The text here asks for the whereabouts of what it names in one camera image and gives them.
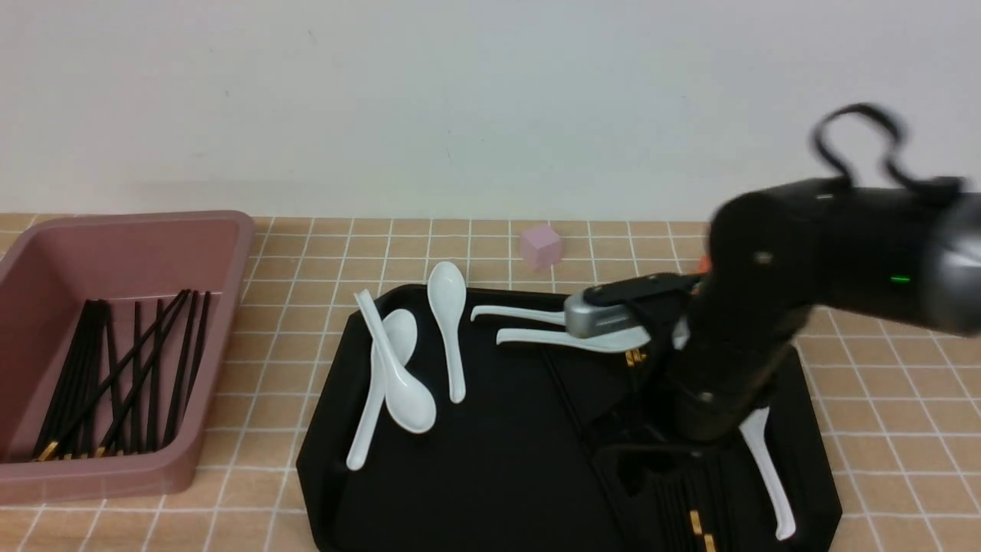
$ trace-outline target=chopstick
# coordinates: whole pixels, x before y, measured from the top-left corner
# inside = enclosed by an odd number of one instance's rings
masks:
[[[167,314],[169,314],[175,308],[177,308],[178,310],[180,310],[180,306],[183,306],[184,300],[187,298],[187,294],[188,293],[189,293],[189,290],[182,290],[179,294],[177,294],[177,296],[174,297],[174,299],[170,302],[170,304],[167,305],[167,308],[164,309],[164,315],[166,316]],[[165,335],[166,335],[167,332],[170,331],[170,327],[173,326],[175,320],[177,320],[177,316],[176,315],[173,316],[169,322],[167,322],[168,327],[167,327],[166,331],[164,332]],[[41,454],[38,457],[38,459],[40,461],[45,461],[45,460],[48,460],[49,458],[51,458],[51,456],[54,455],[55,452],[58,451],[58,449],[61,446],[61,444],[67,442],[66,441],[66,438],[73,435],[73,430],[82,421],[82,418],[84,417],[84,415],[87,414],[87,412],[89,410],[91,410],[92,408],[95,407],[95,405],[98,402],[99,398],[101,398],[102,395],[106,392],[106,390],[109,389],[110,386],[112,386],[112,382],[116,378],[119,377],[119,375],[120,375],[120,373],[122,373],[123,369],[126,368],[126,365],[129,364],[129,362],[133,359],[133,356],[135,355],[135,352],[134,351],[138,351],[139,348],[142,347],[143,343],[145,343],[146,340],[149,339],[150,335],[154,333],[154,331],[156,330],[156,328],[161,323],[163,323],[162,322],[162,319],[155,320],[154,323],[150,325],[150,328],[148,328],[143,333],[143,335],[140,336],[139,341],[137,343],[134,343],[133,344],[132,349],[130,349],[128,353],[126,353],[125,355],[123,355],[123,358],[120,359],[119,362],[117,362],[116,368],[115,369],[112,369],[110,371],[109,375],[106,377],[106,379],[104,379],[102,381],[102,383],[99,384],[98,388],[96,388],[96,390],[95,390],[94,396],[91,399],[89,399],[89,401],[85,404],[85,408],[82,409],[80,411],[80,413],[72,414],[71,412],[68,412],[66,414],[66,418],[67,418],[66,423],[61,424],[59,426],[59,430],[55,433],[55,438],[52,439],[51,442],[48,444],[48,446],[44,449],[44,451],[41,452]],[[154,354],[156,354],[156,356],[159,356],[160,355],[160,349],[161,348],[162,347],[154,348],[154,352],[151,353],[151,357],[153,357]],[[126,406],[126,403],[123,404],[123,407],[124,407],[124,412],[125,412],[126,409],[128,408]],[[122,419],[121,418],[118,418],[118,417],[115,418],[114,421],[113,421],[113,425],[117,425],[117,422],[121,423],[122,422]]]
[[[187,324],[184,325],[183,343],[181,343],[181,356],[178,358],[178,373],[174,376],[174,391],[171,393],[171,407],[167,414],[167,425],[164,427],[164,442],[162,447],[166,447],[174,441],[178,431],[178,416],[181,409],[181,395],[184,380],[184,371],[187,367],[187,356],[190,354],[190,337],[194,330],[194,312],[197,309],[198,293],[194,292],[190,298],[190,310],[187,312]]]

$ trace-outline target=white wall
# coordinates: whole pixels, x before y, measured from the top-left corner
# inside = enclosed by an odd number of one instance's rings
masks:
[[[875,100],[981,176],[970,0],[0,0],[0,210],[705,218]],[[879,141],[843,123],[871,167]]]

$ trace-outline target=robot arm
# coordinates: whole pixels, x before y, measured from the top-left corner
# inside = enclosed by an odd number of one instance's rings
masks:
[[[855,187],[825,147],[824,126],[845,114],[892,137],[883,164],[898,189]],[[981,196],[965,193],[960,178],[908,177],[895,159],[902,141],[881,109],[846,107],[813,137],[839,176],[747,193],[716,213],[711,272],[677,321],[688,339],[661,372],[672,389],[667,424],[679,436],[710,443],[736,431],[816,305],[961,336],[981,330]],[[578,337],[638,323],[653,330],[628,306],[658,293],[644,279],[571,296],[567,329]]]

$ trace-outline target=black chopstick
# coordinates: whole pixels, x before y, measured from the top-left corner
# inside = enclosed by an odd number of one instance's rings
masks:
[[[153,366],[153,361],[156,360],[163,352],[164,342],[167,339],[167,335],[170,334],[171,329],[174,327],[174,323],[177,322],[177,319],[181,315],[181,308],[183,307],[184,300],[187,299],[187,293],[181,292],[180,297],[181,300],[178,303],[178,307],[174,310],[170,319],[167,320],[166,324],[164,325],[164,329],[162,332],[163,340],[153,348],[153,351],[150,352],[150,356],[147,357],[148,363],[144,365],[142,371],[140,371],[138,374],[134,373],[132,375],[133,376],[132,386],[129,388],[129,393],[127,394],[126,398],[123,400],[124,412],[127,412],[129,408],[132,407],[132,403],[133,401],[135,401],[136,395],[139,393],[140,388],[143,386],[143,381],[146,379],[146,376],[150,373],[149,368]],[[123,426],[123,418],[118,417],[113,420],[112,424],[110,424],[109,426],[109,429],[106,430],[105,435],[102,437],[102,441],[99,442],[99,448],[96,449],[95,451],[95,455],[97,457],[100,457],[103,454],[105,454],[106,448],[116,438],[116,435],[119,433],[119,430],[122,426]]]
[[[197,308],[197,298],[197,292],[194,292],[190,296],[190,310],[187,312],[187,324],[184,325],[181,356],[178,358],[178,373],[174,376],[174,391],[171,393],[171,407],[167,412],[167,425],[164,427],[164,442],[161,444],[161,447],[171,444],[178,432],[178,417],[181,410],[184,371],[187,367],[187,356],[190,354],[190,336],[194,333],[194,312]]]
[[[171,303],[169,305],[167,305],[167,308],[164,309],[165,315],[167,313],[169,313],[171,310],[173,310],[174,308],[177,308],[178,310],[180,310],[179,307],[183,305],[184,300],[187,298],[187,294],[188,293],[189,293],[189,290],[183,290],[183,291],[181,291],[174,298],[174,300],[171,301]],[[165,331],[165,335],[166,335],[167,332],[170,331],[170,326],[173,326],[175,320],[177,320],[177,316],[176,315],[173,316],[173,317],[171,317],[170,321],[167,322],[167,324],[169,326],[168,326],[168,328]],[[82,409],[80,413],[75,414],[75,417],[74,418],[70,418],[70,421],[68,421],[67,423],[63,424],[59,428],[59,431],[56,434],[56,437],[51,441],[51,443],[48,444],[47,448],[44,449],[44,451],[41,453],[40,457],[38,457],[39,460],[41,460],[41,461],[47,460],[48,458],[50,458],[58,450],[58,448],[61,445],[61,443],[65,441],[65,437],[68,437],[72,433],[72,430],[74,430],[77,427],[78,423],[81,421],[81,418],[89,410],[91,410],[92,408],[95,407],[95,404],[98,402],[99,398],[102,397],[102,395],[106,392],[106,390],[112,385],[112,380],[114,380],[117,377],[119,377],[119,374],[123,371],[123,369],[126,367],[126,365],[132,360],[133,350],[138,349],[139,347],[141,347],[143,345],[143,343],[155,331],[156,327],[158,325],[160,325],[160,323],[162,323],[162,320],[156,320],[156,321],[154,321],[154,323],[151,324],[151,327],[148,328],[146,330],[146,332],[140,337],[139,342],[133,344],[133,349],[130,349],[128,353],[126,353],[125,355],[123,355],[123,358],[120,359],[120,361],[117,363],[116,369],[115,370],[112,370],[109,373],[109,375],[106,377],[106,379],[104,379],[102,381],[102,383],[99,384],[99,387],[95,390],[95,396],[91,400],[88,401],[88,403],[85,405],[85,408]],[[156,353],[157,355],[159,355],[160,354],[159,353],[159,348],[155,348],[154,349],[154,353]],[[115,425],[117,421],[120,422],[120,423],[122,423],[122,420],[121,419],[116,418],[115,420],[113,420],[113,424]],[[104,453],[105,451],[96,451],[96,452],[99,453],[99,454],[101,454],[101,453]]]
[[[157,320],[164,317],[164,302],[157,300]],[[157,325],[153,332],[153,347],[160,347],[163,338],[160,334],[160,325]],[[160,357],[158,356],[150,362],[150,405],[146,410],[146,450],[157,452],[157,411],[160,404]]]
[[[139,340],[140,316],[142,315],[143,313],[140,309],[139,301],[137,301],[132,307],[132,340],[134,343]],[[143,363],[140,359],[139,350],[137,350],[136,354],[132,357],[132,374],[136,376],[137,373],[142,371],[142,369]],[[139,435],[139,426],[143,417],[143,408],[139,404],[139,396],[142,394],[143,388],[140,386],[138,389],[136,389],[136,395],[132,402],[132,409],[129,411],[129,448],[127,449],[127,454],[143,452],[143,448],[140,445],[140,441],[142,441],[142,439]]]
[[[211,304],[211,292],[204,293],[204,302],[201,304],[201,319],[197,323],[197,341],[194,344],[194,360],[191,362],[190,378],[187,380],[187,394],[184,397],[184,411],[187,411],[187,403],[190,402],[190,392],[194,390],[194,380],[197,379],[197,370],[201,367],[201,358],[204,356],[204,341],[206,338],[206,327],[208,325],[208,307]]]
[[[41,431],[37,434],[37,441],[34,443],[34,454],[32,455],[34,458],[37,458],[44,452],[44,447],[51,441],[52,434],[58,430],[57,423],[61,419],[63,406],[68,397],[69,380],[76,366],[75,358],[78,350],[81,348],[81,340],[84,339],[86,318],[91,313],[87,308],[88,303],[86,301],[82,305],[81,311],[78,314],[75,324],[75,334],[72,336],[72,341],[65,354],[65,360],[62,362],[61,375],[58,376],[58,383],[55,385],[54,393],[51,395],[51,402],[48,404],[47,414],[44,415]]]
[[[116,326],[113,324],[113,309],[111,306],[106,308],[106,354],[109,357],[109,373],[116,371],[117,357],[116,357]],[[123,415],[123,399],[120,396],[120,378],[115,377],[112,380],[112,386],[110,387],[110,393],[112,395],[113,403],[113,418],[117,418]],[[126,448],[126,436],[120,433],[113,442],[113,452],[116,449],[124,450]]]

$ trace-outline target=beige tile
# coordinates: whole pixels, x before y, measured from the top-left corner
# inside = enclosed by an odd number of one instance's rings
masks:
[[[255,414],[250,426],[254,427]],[[244,468],[282,468],[289,462],[289,451],[293,446],[293,433],[246,431],[238,448],[235,465]]]
[[[981,436],[944,439],[957,465],[964,471],[981,471]]]
[[[678,258],[700,258],[705,254],[705,238],[674,238]]]
[[[803,336],[833,336],[835,326],[831,323],[831,312],[826,308],[816,308],[810,313],[807,325],[800,331]]]
[[[283,332],[321,332],[327,321],[327,306],[295,306],[291,305],[283,313],[280,331]]]
[[[595,265],[596,277],[600,282],[618,282],[638,276],[633,260],[598,260]]]
[[[935,552],[937,550],[930,529],[923,520],[876,517],[873,518],[873,522],[882,541],[882,547],[888,552]]]
[[[627,222],[619,220],[590,221],[590,235],[597,236],[628,236]]]
[[[918,401],[874,401],[875,410],[889,432],[919,433],[933,431],[930,419]]]
[[[429,243],[429,257],[466,257],[469,242],[470,239],[464,236],[433,237]]]
[[[221,505],[228,508],[272,508],[280,496],[281,471],[236,468],[229,473]]]
[[[223,469],[199,469],[187,490],[164,498],[164,508],[214,508],[218,505],[218,495],[222,492],[225,475]]]
[[[840,435],[838,442],[852,469],[858,471],[896,471],[900,468],[885,437]]]
[[[671,234],[674,236],[707,236],[708,223],[706,222],[669,222]]]
[[[653,221],[632,221],[630,233],[632,236],[667,236],[668,223]]]
[[[273,336],[269,334],[232,334],[226,352],[228,360],[265,360]]]
[[[298,280],[336,280],[340,274],[339,258],[304,258],[296,274]]]
[[[969,401],[925,401],[927,412],[945,433],[981,433],[981,415]]]
[[[938,518],[931,520],[944,552],[977,552],[981,542],[981,523],[976,520]]]
[[[306,236],[270,236],[266,238],[263,256],[301,256]]]
[[[637,261],[637,269],[643,274],[660,274],[662,272],[678,272],[678,262],[674,260],[644,260]]]
[[[218,512],[209,552],[261,552],[266,547],[271,512]]]
[[[859,366],[896,366],[899,362],[885,338],[847,337],[845,346]]]
[[[812,366],[849,364],[849,357],[845,353],[842,340],[836,337],[799,336],[797,342],[800,354]]]
[[[965,397],[963,388],[950,368],[908,368],[906,372],[924,399]]]
[[[388,244],[388,258],[426,258],[426,251],[429,245],[429,237],[395,236]]]
[[[95,512],[56,512],[41,514],[22,550],[76,550],[85,540]]]
[[[872,552],[878,549],[867,518],[844,518],[838,523],[829,552]]]
[[[470,221],[467,219],[436,219],[433,221],[433,236],[466,236],[470,234]]]
[[[388,237],[354,236],[347,244],[347,257],[384,257],[388,252]]]
[[[235,313],[237,332],[275,332],[283,308],[279,305],[245,304]]]
[[[590,234],[584,220],[553,220],[549,223],[555,234],[562,237],[588,236]]]
[[[212,513],[161,512],[150,535],[149,550],[199,550],[211,530]]]
[[[211,401],[206,426],[212,427],[242,427],[252,406],[251,397],[215,397]]]
[[[226,363],[218,376],[218,393],[255,393],[262,362]]]
[[[31,213],[0,213],[0,232],[22,232],[33,219]]]
[[[836,431],[882,431],[868,401],[825,399],[824,408]]]
[[[855,484],[865,506],[876,514],[916,514],[916,502],[902,475],[857,473]]]
[[[471,222],[470,232],[474,236],[507,236],[507,221],[475,220]]]
[[[292,395],[261,395],[255,399],[255,409],[249,420],[253,429],[293,429],[300,418],[303,397]]]
[[[510,267],[507,260],[471,260],[468,282],[506,282]]]
[[[864,397],[861,382],[851,367],[814,367],[810,370],[817,391],[823,397]]]
[[[335,306],[331,309],[331,317],[327,321],[327,331],[329,332],[342,332],[344,331],[344,326],[347,325],[347,319],[356,312],[357,306]],[[324,340],[324,347],[327,346],[327,339]]]
[[[349,258],[340,269],[340,279],[378,282],[382,279],[383,264],[382,259]]]
[[[291,282],[252,282],[242,304],[285,304]]]
[[[937,437],[892,437],[896,454],[906,471],[950,471],[954,469],[944,445]]]
[[[508,238],[475,236],[470,239],[470,256],[472,258],[510,258],[509,242]]]
[[[900,361],[907,366],[914,365],[946,365],[944,355],[932,339],[917,339],[894,337],[893,347],[900,356]]]
[[[595,258],[634,259],[627,238],[593,238],[592,242]]]
[[[426,261],[422,259],[390,258],[385,265],[385,279],[389,281],[422,282],[425,278]]]
[[[232,454],[235,452],[237,443],[237,430],[206,431],[204,433],[204,445],[201,447],[201,457],[197,461],[198,464],[200,466],[227,466],[232,461]]]
[[[347,236],[351,229],[348,218],[318,218],[313,221],[313,234]]]
[[[978,514],[957,475],[911,475],[909,483],[927,514]]]
[[[675,258],[671,240],[668,238],[634,238],[634,255],[637,258]]]
[[[391,232],[396,236],[429,236],[430,219],[395,219],[391,221]]]
[[[981,340],[945,338],[938,340],[951,364],[971,366],[981,364]]]
[[[294,234],[306,236],[310,233],[313,219],[301,217],[276,217],[270,227],[270,234]]]
[[[863,366],[858,369],[870,397],[915,397],[913,387],[901,368],[872,368]]]
[[[276,514],[273,542],[280,550],[317,552],[317,546],[310,536],[310,522],[305,514]]]
[[[350,238],[352,244],[360,238]],[[340,236],[313,236],[307,244],[304,256],[341,257],[348,250],[348,238]]]
[[[319,335],[286,334],[276,336],[271,360],[313,360],[320,348]]]
[[[262,393],[306,393],[313,373],[313,363],[275,363],[266,367],[259,389]]]
[[[85,550],[141,550],[155,517],[153,512],[103,512],[92,529]]]
[[[386,218],[358,218],[354,219],[354,226],[351,234],[363,236],[387,236],[391,230],[392,221]]]

